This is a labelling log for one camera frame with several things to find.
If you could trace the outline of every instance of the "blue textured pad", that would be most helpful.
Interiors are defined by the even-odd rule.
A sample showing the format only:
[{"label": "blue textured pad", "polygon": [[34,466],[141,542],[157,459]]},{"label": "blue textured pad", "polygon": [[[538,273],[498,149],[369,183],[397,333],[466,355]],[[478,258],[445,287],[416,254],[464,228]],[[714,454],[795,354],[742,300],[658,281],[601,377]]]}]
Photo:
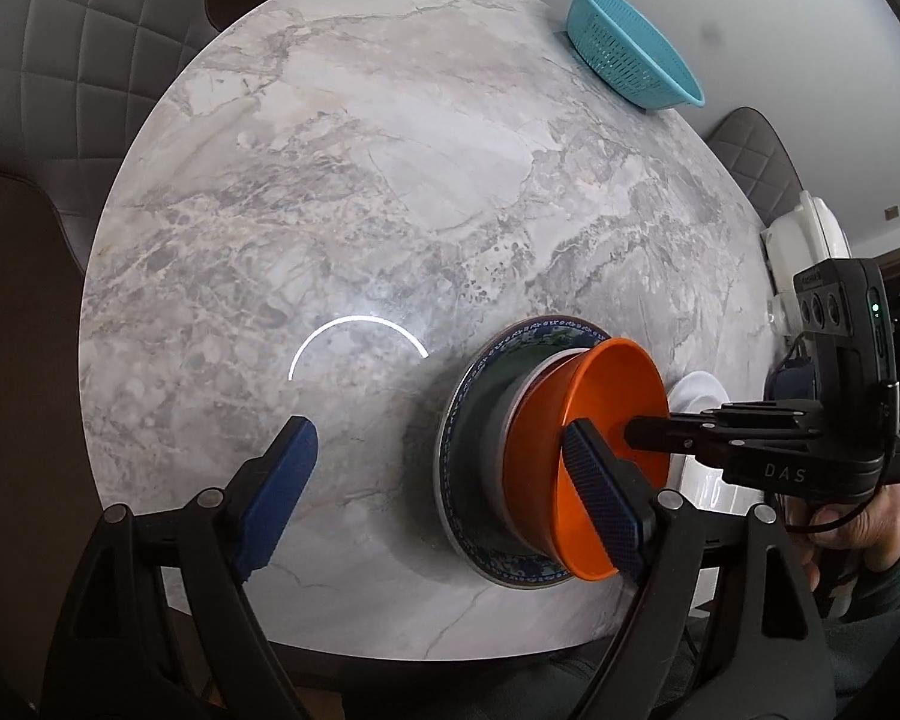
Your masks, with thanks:
[{"label": "blue textured pad", "polygon": [[304,420],[241,520],[241,541],[231,565],[240,581],[269,563],[316,464],[317,428]]},{"label": "blue textured pad", "polygon": [[595,450],[573,423],[563,431],[563,464],[607,557],[621,573],[639,584],[647,569],[641,552],[640,522]]}]

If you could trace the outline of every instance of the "turquoise plastic basket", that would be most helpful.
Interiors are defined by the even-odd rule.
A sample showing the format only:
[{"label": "turquoise plastic basket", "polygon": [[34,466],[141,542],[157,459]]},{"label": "turquoise plastic basket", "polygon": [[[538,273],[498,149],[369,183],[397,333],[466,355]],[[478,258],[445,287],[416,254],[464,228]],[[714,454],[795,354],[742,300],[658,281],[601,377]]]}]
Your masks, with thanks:
[{"label": "turquoise plastic basket", "polygon": [[626,0],[573,0],[567,33],[596,74],[634,105],[703,105],[703,89],[686,62]]}]

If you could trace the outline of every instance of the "chair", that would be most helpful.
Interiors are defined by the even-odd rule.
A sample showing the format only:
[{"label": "chair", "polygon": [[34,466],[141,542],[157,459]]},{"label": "chair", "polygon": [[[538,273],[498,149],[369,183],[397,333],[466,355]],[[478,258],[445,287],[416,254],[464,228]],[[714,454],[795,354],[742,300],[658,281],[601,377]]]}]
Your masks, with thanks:
[{"label": "chair", "polygon": [[0,173],[39,188],[82,271],[122,159],[218,33],[205,0],[0,0]]},{"label": "chair", "polygon": [[775,129],[754,108],[737,108],[706,139],[768,227],[799,205],[797,169]]}]

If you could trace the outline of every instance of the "floor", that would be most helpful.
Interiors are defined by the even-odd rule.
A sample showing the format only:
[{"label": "floor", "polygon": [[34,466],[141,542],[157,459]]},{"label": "floor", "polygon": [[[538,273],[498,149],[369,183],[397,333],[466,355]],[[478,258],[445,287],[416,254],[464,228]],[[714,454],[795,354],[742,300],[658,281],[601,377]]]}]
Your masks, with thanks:
[{"label": "floor", "polygon": [[[265,0],[207,0],[225,28]],[[77,391],[82,274],[42,194],[0,177],[0,680],[37,703],[100,501]]]}]

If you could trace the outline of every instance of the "marble tabletop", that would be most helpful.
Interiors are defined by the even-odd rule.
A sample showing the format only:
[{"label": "marble tabletop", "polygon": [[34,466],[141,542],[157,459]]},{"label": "marble tabletop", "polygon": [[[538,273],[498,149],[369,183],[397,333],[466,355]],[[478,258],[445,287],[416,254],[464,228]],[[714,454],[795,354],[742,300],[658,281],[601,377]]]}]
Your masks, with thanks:
[{"label": "marble tabletop", "polygon": [[[80,324],[94,477],[105,505],[180,506],[311,418],[317,469],[247,584],[271,640],[479,659],[612,632],[618,579],[505,589],[440,528],[440,413],[511,322],[573,314],[641,343],[668,385],[701,368],[761,395],[775,343],[756,213],[676,112],[634,108],[581,63],[563,15],[270,0],[127,154]],[[338,323],[298,354],[355,316],[405,332]],[[186,608],[178,584],[170,600]]]}]

